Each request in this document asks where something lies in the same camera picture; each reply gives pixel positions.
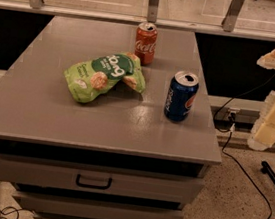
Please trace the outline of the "black stand leg right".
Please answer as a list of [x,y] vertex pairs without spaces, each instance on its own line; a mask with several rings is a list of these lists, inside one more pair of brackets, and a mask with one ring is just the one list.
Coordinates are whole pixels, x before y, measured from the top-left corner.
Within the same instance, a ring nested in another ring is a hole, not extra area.
[[270,177],[270,180],[272,181],[272,183],[275,185],[275,173],[272,167],[265,160],[261,163],[261,166],[262,166],[261,172],[263,174],[267,174]]

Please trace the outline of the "blue Pepsi can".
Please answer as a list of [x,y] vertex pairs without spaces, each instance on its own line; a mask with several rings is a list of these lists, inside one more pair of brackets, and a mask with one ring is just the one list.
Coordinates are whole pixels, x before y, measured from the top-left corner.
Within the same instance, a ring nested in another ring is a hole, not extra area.
[[199,78],[193,72],[180,71],[174,74],[168,88],[164,114],[171,121],[186,120],[199,90]]

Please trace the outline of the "orange Coca-Cola can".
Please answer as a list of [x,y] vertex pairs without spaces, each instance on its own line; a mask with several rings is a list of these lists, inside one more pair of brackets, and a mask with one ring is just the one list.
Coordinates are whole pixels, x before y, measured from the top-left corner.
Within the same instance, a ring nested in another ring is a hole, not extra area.
[[134,53],[140,58],[142,65],[149,65],[153,61],[157,34],[156,25],[151,22],[142,22],[137,27]]

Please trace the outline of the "grey drawer cabinet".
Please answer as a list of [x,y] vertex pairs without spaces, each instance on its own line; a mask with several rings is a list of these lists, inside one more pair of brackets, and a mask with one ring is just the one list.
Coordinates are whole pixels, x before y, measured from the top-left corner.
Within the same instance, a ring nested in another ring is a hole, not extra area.
[[[221,161],[205,90],[186,120],[163,113],[174,74],[201,70],[188,31],[160,31],[143,93],[120,84],[89,104],[72,99],[64,71],[131,50],[135,33],[58,16],[0,79],[0,180],[35,219],[181,219]],[[80,188],[78,174],[113,183]]]

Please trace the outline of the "green rice chip bag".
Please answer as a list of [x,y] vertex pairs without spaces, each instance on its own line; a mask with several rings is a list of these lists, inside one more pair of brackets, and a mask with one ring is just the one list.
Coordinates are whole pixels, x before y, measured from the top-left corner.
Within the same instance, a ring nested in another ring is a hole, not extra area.
[[70,94],[88,103],[110,91],[120,81],[142,93],[146,87],[140,59],[133,53],[116,53],[76,63],[64,71]]

